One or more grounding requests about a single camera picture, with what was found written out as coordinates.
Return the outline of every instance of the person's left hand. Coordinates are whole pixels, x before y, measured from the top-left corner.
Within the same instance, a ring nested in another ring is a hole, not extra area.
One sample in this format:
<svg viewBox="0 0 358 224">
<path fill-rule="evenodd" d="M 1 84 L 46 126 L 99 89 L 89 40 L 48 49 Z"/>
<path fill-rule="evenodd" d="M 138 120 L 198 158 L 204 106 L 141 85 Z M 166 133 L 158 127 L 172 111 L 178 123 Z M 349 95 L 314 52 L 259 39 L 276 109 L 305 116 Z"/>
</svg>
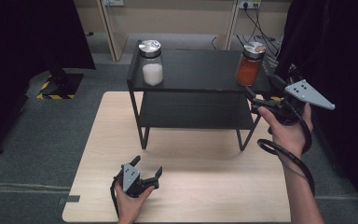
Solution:
<svg viewBox="0 0 358 224">
<path fill-rule="evenodd" d="M 142 205 L 154 190 L 154 187 L 149 187 L 144 191 L 139 198 L 132 198 L 124 192 L 120 183 L 115 184 L 115 191 L 117 194 L 118 205 L 118 223 L 133 223 L 141 212 Z"/>
</svg>

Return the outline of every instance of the salt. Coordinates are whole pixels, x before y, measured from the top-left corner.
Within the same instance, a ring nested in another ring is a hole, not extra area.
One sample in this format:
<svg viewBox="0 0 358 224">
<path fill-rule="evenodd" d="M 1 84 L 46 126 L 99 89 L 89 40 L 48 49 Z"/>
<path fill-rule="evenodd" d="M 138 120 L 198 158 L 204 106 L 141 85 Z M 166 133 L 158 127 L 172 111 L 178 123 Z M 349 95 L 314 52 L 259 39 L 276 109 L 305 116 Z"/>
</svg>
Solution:
<svg viewBox="0 0 358 224">
<path fill-rule="evenodd" d="M 162 65 L 159 63 L 146 64 L 142 70 L 144 71 L 144 79 L 150 86 L 156 86 L 162 79 Z"/>
</svg>

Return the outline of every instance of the silver metal lid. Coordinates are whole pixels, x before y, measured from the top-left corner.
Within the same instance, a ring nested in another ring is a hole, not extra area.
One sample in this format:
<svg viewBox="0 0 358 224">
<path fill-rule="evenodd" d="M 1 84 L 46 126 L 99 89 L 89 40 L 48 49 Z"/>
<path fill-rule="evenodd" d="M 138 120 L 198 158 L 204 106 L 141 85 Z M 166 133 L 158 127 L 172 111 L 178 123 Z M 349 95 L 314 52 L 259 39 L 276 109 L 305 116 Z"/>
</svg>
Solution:
<svg viewBox="0 0 358 224">
<path fill-rule="evenodd" d="M 243 46 L 242 54 L 254 60 L 262 59 L 266 52 L 266 47 L 258 42 L 249 42 Z"/>
<path fill-rule="evenodd" d="M 139 45 L 141 55 L 146 58 L 158 57 L 161 53 L 161 45 L 157 40 L 144 40 Z"/>
</svg>

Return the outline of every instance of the shelf top surface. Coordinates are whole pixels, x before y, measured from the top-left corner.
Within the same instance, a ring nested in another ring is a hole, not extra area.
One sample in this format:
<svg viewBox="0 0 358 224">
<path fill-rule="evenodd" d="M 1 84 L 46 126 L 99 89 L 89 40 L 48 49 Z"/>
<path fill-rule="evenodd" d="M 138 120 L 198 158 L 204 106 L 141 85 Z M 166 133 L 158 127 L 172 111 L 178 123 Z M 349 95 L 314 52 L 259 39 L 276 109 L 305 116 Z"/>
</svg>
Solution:
<svg viewBox="0 0 358 224">
<path fill-rule="evenodd" d="M 244 92 L 245 87 L 235 80 L 241 51 L 163 49 L 163 81 L 156 86 L 144 82 L 141 56 L 134 51 L 128 79 L 134 91 L 225 91 Z M 267 57 L 251 89 L 258 94 L 268 94 L 271 74 Z"/>
</svg>

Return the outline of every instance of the wooden desk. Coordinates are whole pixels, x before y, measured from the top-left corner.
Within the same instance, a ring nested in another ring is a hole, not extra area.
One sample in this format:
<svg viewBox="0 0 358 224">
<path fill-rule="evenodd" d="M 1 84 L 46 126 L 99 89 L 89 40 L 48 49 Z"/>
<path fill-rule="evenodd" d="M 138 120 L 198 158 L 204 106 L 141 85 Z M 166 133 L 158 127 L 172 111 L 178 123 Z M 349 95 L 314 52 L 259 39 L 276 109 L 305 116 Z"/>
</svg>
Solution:
<svg viewBox="0 0 358 224">
<path fill-rule="evenodd" d="M 142 95 L 135 93 L 141 102 Z M 102 99 L 62 218 L 67 222 L 115 222 L 109 188 L 122 163 L 140 155 L 141 178 L 160 165 L 160 188 L 146 201 L 137 222 L 287 222 L 289 204 L 278 158 L 260 149 L 270 138 L 260 120 L 240 152 L 235 131 L 153 129 L 142 150 L 128 92 Z"/>
</svg>

